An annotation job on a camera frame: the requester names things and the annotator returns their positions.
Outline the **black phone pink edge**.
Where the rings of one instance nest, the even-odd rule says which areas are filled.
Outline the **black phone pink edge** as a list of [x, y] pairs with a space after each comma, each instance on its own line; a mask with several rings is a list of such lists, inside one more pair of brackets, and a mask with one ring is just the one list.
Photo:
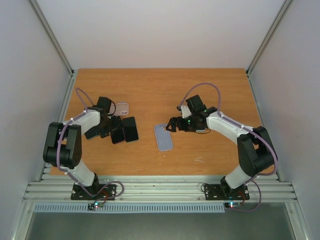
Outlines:
[[118, 144], [125, 141], [125, 135], [123, 128], [117, 128], [110, 132], [111, 142], [112, 144]]

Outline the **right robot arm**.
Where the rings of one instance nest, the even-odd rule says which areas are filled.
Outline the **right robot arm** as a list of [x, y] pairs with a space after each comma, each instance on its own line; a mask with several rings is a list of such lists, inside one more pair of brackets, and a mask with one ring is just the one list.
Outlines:
[[238, 166], [220, 180], [220, 191], [224, 198], [234, 197], [245, 183], [276, 165], [277, 155], [264, 127], [245, 126], [216, 107], [206, 107], [199, 95], [188, 98], [186, 106], [180, 106], [178, 110], [182, 116], [170, 118], [165, 127], [167, 131], [196, 132], [209, 129], [236, 144]]

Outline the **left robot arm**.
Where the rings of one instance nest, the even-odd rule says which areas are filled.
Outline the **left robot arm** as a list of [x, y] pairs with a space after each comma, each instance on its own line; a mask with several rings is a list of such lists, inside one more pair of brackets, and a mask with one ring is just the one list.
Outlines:
[[89, 199], [96, 199], [104, 188], [100, 187], [97, 174], [82, 160], [82, 135], [103, 139], [119, 128], [118, 117], [110, 114], [113, 104], [112, 100], [101, 96], [97, 104], [81, 114], [48, 126], [43, 161], [67, 174]]

